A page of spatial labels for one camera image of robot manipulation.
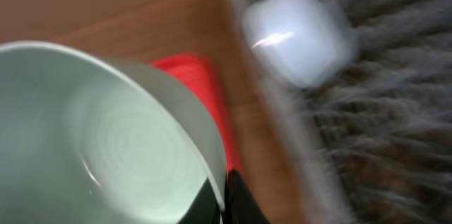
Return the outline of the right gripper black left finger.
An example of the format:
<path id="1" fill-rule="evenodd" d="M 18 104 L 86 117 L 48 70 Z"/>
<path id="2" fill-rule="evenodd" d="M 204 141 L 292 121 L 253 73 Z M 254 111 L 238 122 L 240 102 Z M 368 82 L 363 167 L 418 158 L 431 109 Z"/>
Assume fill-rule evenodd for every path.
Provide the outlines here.
<path id="1" fill-rule="evenodd" d="M 220 209 L 207 179 L 179 224 L 220 224 Z"/>

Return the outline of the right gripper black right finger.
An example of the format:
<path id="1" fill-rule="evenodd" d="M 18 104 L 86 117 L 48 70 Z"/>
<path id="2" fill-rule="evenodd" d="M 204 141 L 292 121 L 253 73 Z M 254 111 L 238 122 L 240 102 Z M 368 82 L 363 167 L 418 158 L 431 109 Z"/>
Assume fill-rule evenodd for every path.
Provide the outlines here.
<path id="1" fill-rule="evenodd" d="M 236 170 L 231 170 L 227 175 L 225 223 L 270 224 Z"/>

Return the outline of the green bowl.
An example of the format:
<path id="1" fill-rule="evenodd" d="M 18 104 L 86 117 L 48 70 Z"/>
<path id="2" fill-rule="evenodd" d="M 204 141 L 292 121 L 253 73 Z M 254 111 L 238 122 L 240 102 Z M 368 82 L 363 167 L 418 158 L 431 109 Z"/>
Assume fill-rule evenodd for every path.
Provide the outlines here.
<path id="1" fill-rule="evenodd" d="M 227 164 L 202 102 L 146 64 L 1 46 L 2 223 L 179 223 Z"/>

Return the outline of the small light blue bowl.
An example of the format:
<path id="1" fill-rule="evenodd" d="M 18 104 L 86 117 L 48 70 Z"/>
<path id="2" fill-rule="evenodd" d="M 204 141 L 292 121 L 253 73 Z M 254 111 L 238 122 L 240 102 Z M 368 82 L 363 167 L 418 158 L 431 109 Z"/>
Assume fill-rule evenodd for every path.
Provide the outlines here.
<path id="1" fill-rule="evenodd" d="M 300 88 L 321 86 L 358 56 L 357 33 L 336 0 L 258 0 L 242 29 L 264 67 Z"/>

